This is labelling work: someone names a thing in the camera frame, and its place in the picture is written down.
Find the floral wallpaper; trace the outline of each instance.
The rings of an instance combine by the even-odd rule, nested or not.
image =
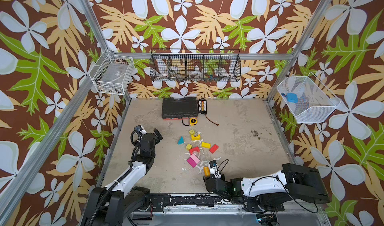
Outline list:
[[[290,70],[342,100],[325,122],[298,124],[279,94],[270,102],[296,161],[319,170],[332,225],[384,225],[382,1],[333,0]]]
[[[115,52],[220,49],[291,53],[320,0],[90,0]],[[149,61],[135,60],[132,98],[265,98],[285,61],[243,60],[237,83],[152,82]]]
[[[79,0],[0,0],[0,197],[98,59]],[[76,225],[124,109],[91,89],[7,225]]]

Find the blue object in basket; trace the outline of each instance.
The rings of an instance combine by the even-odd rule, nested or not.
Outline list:
[[[287,101],[288,102],[291,102],[291,103],[297,103],[299,100],[297,99],[297,95],[296,94],[293,94],[293,93],[287,93],[285,95],[285,97],[287,98]]]

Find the concrete-textured surface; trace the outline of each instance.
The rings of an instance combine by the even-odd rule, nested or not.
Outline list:
[[[136,184],[149,188],[151,193],[206,193],[203,167],[214,159],[219,164],[229,159],[223,170],[227,180],[271,174],[289,162],[262,100],[207,100],[207,104],[207,116],[219,126],[209,122],[204,115],[199,115],[197,125],[188,127],[180,120],[163,120],[162,100],[133,100],[103,186],[127,168],[133,150],[130,135],[139,124],[150,133],[157,128],[164,137],[156,145],[151,170]],[[203,142],[219,146],[214,154],[208,148],[200,147],[200,153],[197,153],[200,162],[195,168],[186,161],[189,152],[185,147],[188,143],[193,147],[200,146],[201,142],[191,141],[190,129],[202,132]],[[181,136],[184,143],[178,145]]]

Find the black wire basket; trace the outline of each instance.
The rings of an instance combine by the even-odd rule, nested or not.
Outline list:
[[[213,81],[240,80],[240,50],[151,49],[149,67],[152,81]]]

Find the yellow rectangular block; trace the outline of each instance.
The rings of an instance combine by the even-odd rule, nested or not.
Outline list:
[[[200,140],[200,134],[198,134],[197,136],[191,135],[191,139],[192,140]]]
[[[210,143],[204,143],[204,142],[202,142],[202,143],[201,143],[201,147],[203,147],[203,148],[211,148],[211,144],[210,144]]]

